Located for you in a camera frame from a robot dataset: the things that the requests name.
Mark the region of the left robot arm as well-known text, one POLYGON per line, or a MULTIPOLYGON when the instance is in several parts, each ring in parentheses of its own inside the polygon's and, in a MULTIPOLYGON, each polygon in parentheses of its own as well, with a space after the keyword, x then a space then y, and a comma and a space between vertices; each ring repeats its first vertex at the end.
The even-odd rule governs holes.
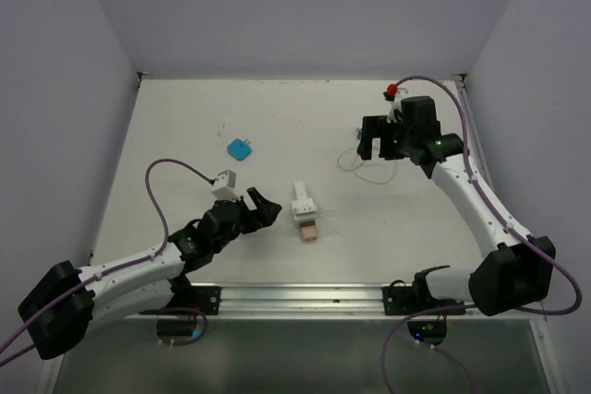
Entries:
POLYGON ((217 200, 158 247, 103 265, 52 266, 18 307, 43 360, 77 346, 87 333, 144 311, 185 313, 192 304, 187 274, 209 265, 238 236, 272 226, 282 207, 250 187, 243 198, 217 200))

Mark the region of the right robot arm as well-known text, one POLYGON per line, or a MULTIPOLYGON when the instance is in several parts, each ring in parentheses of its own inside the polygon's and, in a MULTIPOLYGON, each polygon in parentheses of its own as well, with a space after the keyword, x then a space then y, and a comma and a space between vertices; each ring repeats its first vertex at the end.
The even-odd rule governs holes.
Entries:
POLYGON ((546 298, 554 244, 547 236, 533 236, 500 203, 465 154, 461 138, 442 133, 432 98, 407 98, 388 115, 364 117, 356 150, 362 160, 372 158, 375 141, 380 143, 380 158, 409 159, 444 192, 483 257, 473 270, 449 265, 423 269, 411 285, 389 290, 388 295, 426 314, 440 306, 471 302, 486 316, 546 298))

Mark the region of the blue plug adapter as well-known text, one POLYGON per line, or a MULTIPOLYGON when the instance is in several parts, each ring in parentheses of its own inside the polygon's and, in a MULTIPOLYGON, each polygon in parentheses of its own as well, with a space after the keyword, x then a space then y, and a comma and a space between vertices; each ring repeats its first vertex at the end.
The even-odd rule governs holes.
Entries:
POLYGON ((252 148, 247 139, 235 138, 227 145, 226 152, 236 161, 244 161, 252 154, 252 148))

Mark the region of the brown USB charger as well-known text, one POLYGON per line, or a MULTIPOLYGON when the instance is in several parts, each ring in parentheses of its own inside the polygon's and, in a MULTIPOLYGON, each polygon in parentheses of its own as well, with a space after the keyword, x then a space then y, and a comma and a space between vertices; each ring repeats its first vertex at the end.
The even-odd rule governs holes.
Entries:
POLYGON ((318 239, 318 227, 315 221, 306 221, 299 225, 303 242, 314 242, 318 239))

